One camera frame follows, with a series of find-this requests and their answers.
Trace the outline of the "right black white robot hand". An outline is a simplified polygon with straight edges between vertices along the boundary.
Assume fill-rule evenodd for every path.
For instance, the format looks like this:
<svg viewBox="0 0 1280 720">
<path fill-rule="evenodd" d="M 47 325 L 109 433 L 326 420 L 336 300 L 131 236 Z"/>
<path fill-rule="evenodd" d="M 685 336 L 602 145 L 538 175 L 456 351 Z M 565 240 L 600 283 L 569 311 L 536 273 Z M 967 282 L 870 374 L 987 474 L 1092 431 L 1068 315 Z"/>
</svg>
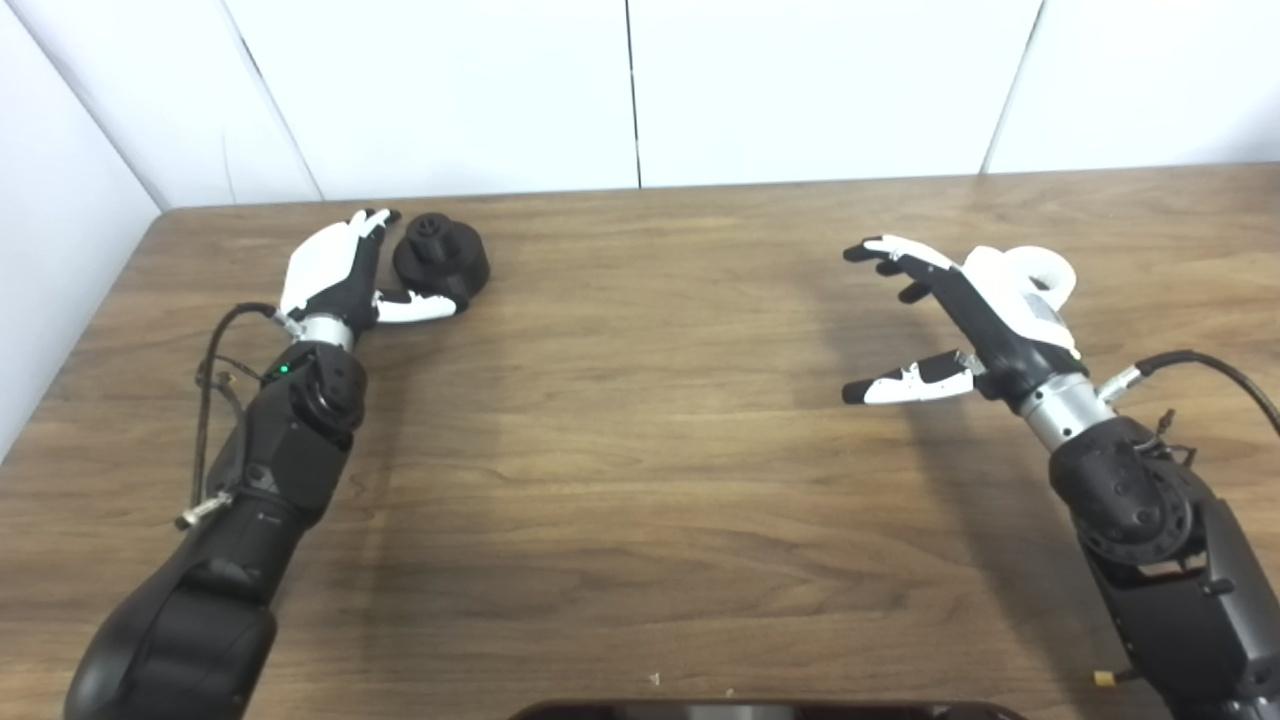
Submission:
<svg viewBox="0 0 1280 720">
<path fill-rule="evenodd" d="M 881 234 L 846 249 L 844 258 L 908 277 L 900 302 L 934 299 L 970 345 L 850 382 L 842 388 L 846 405 L 924 404 L 978 392 L 1005 404 L 1048 451 L 1116 418 L 1061 318 L 1076 274 L 1057 252 L 977 246 L 956 263 L 927 243 Z"/>
</svg>

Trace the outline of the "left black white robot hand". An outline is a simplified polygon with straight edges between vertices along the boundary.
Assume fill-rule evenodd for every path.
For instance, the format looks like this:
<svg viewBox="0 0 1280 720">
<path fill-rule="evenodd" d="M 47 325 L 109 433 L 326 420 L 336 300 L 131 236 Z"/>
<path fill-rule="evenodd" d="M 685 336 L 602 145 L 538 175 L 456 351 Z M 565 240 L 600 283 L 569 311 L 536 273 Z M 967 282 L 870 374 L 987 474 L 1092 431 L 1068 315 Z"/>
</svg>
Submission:
<svg viewBox="0 0 1280 720">
<path fill-rule="evenodd" d="M 392 208 L 365 208 L 307 237 L 291 255 L 276 316 L 297 342 L 352 354 L 378 325 L 434 322 L 465 313 L 471 299 L 452 290 L 378 284 L 388 231 L 402 218 Z"/>
</svg>

